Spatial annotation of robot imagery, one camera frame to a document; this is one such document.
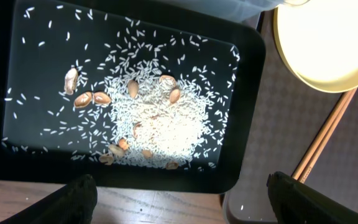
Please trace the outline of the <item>clear plastic bin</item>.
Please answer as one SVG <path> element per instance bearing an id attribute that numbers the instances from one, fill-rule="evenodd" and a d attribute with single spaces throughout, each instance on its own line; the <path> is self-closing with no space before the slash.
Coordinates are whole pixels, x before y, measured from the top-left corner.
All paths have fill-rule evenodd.
<path id="1" fill-rule="evenodd" d="M 242 22 L 279 5 L 301 6 L 309 0 L 157 0 L 232 22 Z"/>

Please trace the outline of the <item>yellow plate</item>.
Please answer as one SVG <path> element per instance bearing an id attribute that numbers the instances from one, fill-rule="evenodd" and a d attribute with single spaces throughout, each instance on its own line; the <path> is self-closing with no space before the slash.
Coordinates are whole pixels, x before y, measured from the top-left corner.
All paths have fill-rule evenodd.
<path id="1" fill-rule="evenodd" d="M 281 4 L 273 33 L 284 64 L 306 85 L 326 93 L 358 87 L 358 1 Z"/>

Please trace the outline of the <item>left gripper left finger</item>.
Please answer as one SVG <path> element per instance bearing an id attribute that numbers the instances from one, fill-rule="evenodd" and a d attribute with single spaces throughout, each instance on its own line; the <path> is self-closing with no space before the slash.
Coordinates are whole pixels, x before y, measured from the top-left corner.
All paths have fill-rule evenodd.
<path id="1" fill-rule="evenodd" d="M 2 222 L 89 224 L 97 201 L 96 182 L 91 175 L 86 174 Z"/>

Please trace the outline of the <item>black waste tray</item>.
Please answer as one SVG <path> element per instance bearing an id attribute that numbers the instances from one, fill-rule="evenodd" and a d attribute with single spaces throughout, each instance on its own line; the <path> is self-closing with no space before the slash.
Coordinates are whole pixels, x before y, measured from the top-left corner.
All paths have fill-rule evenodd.
<path id="1" fill-rule="evenodd" d="M 2 90 L 7 83 L 11 30 L 15 1 L 0 1 L 0 137 L 2 135 Z M 134 16 L 157 25 L 204 34 L 239 48 L 240 65 L 229 108 L 229 121 L 215 170 L 176 170 L 104 165 L 77 165 L 63 160 L 63 153 L 46 159 L 10 156 L 0 144 L 0 180 L 65 184 L 83 174 L 96 185 L 122 189 L 162 190 L 220 194 L 237 183 L 254 115 L 265 62 L 266 48 L 253 28 L 152 1 L 78 1 L 79 6 L 100 9 L 118 16 Z"/>

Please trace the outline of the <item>rice and peanut waste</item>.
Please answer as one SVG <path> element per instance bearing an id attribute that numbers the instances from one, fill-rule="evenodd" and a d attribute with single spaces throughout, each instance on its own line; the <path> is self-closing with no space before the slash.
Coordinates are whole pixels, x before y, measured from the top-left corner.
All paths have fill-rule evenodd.
<path id="1" fill-rule="evenodd" d="M 240 61 L 233 44 L 52 1 L 15 10 L 1 144 L 16 154 L 217 166 Z"/>

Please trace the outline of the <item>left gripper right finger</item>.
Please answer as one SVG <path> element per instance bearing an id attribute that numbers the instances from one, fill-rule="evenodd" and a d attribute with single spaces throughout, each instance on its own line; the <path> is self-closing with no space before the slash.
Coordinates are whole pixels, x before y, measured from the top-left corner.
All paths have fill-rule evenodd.
<path id="1" fill-rule="evenodd" d="M 268 197 L 278 223 L 358 224 L 358 213 L 283 172 L 268 176 Z"/>

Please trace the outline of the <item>brown serving tray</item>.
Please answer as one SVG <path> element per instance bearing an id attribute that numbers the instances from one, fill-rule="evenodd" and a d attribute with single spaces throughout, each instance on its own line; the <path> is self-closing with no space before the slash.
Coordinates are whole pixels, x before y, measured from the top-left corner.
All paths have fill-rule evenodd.
<path id="1" fill-rule="evenodd" d="M 275 223 L 268 176 L 293 173 L 339 100 L 287 69 L 275 46 L 273 12 L 262 16 L 260 27 L 267 56 L 241 174 L 223 202 L 227 223 Z M 358 213 L 358 89 L 306 185 Z"/>

